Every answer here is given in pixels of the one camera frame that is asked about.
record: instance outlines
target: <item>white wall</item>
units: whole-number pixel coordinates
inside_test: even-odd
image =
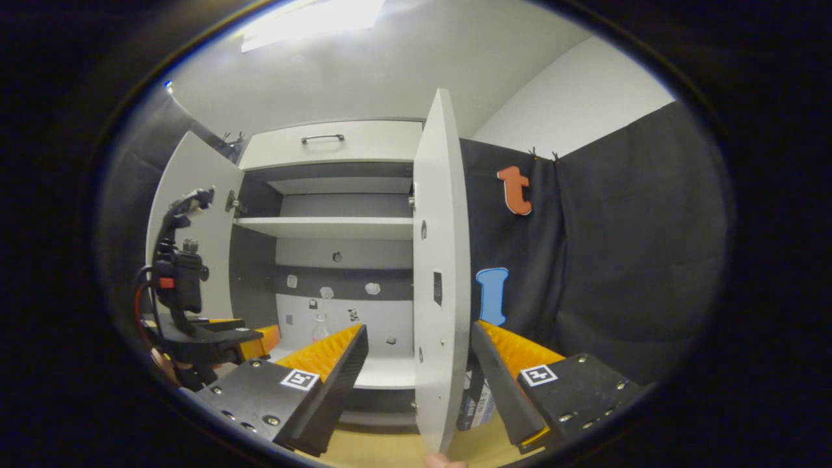
[[[675,98],[640,65],[598,37],[566,52],[522,87],[473,140],[538,156],[567,155]]]

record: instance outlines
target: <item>drawer handle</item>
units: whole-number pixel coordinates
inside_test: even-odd
[[[338,138],[338,141],[342,142],[344,140],[344,135],[341,135],[340,133],[336,133],[334,135],[317,135],[317,136],[314,136],[314,137],[303,137],[303,138],[300,139],[300,142],[303,143],[303,144],[306,144],[306,140],[311,140],[312,138]]]

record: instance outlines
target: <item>open cabinet door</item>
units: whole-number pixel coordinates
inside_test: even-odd
[[[462,150],[450,93],[437,90],[414,159],[416,423],[446,451],[462,403],[471,326],[471,253]]]
[[[150,263],[161,219],[168,206],[177,198],[197,188],[215,187],[214,203],[202,213],[190,216],[191,226],[176,231],[176,245],[181,248],[186,237],[199,242],[198,254],[210,269],[208,281],[200,284],[201,316],[233,318],[228,282],[228,258],[234,210],[225,210],[228,192],[240,193],[243,172],[208,146],[192,132],[185,134],[161,175],[153,198],[151,218],[147,226],[146,261]],[[166,307],[159,304],[161,311]]]

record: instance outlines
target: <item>glass bottle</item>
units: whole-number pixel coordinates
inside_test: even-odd
[[[312,330],[313,343],[323,340],[324,338],[329,336],[329,330],[326,328],[326,314],[315,314],[314,320],[317,323],[315,323],[314,330]]]

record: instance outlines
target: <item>white shelf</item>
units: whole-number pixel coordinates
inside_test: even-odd
[[[294,351],[272,350],[270,362],[277,362]],[[416,388],[416,368],[412,356],[406,357],[371,357],[364,360],[359,378],[354,388],[365,390],[408,390]]]
[[[237,225],[274,237],[298,239],[413,239],[413,218],[397,217],[250,217]]]

